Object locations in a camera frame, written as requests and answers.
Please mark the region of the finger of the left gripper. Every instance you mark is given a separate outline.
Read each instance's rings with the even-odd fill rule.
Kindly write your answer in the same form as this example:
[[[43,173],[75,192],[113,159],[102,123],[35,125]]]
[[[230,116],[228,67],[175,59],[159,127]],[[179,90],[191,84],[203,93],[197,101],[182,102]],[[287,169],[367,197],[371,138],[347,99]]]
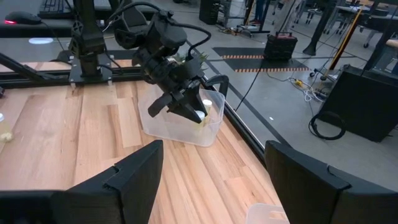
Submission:
[[[169,104],[171,104],[171,102],[173,102],[173,98],[169,93],[164,93],[162,96],[160,96],[158,99],[156,99],[153,104],[151,104],[147,111],[148,114],[151,117],[155,117],[157,116],[160,111],[165,107],[168,106]]]
[[[199,86],[195,86],[172,92],[173,102],[168,105],[167,112],[187,118],[194,123],[201,123],[208,112],[202,102],[199,89]]]

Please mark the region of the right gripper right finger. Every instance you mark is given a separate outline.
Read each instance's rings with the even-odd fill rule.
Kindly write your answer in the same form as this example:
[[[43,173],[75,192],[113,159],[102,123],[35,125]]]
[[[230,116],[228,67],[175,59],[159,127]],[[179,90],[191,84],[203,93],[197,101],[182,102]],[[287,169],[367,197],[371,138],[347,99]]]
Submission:
[[[397,192],[351,175],[277,141],[264,160],[291,223],[397,224]]]

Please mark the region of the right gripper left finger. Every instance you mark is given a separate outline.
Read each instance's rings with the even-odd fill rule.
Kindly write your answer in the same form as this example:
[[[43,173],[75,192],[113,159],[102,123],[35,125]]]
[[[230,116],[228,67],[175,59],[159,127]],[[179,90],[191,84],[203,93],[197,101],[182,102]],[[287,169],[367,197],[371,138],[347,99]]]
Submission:
[[[1,223],[148,223],[164,143],[155,140],[68,190],[1,192]]]

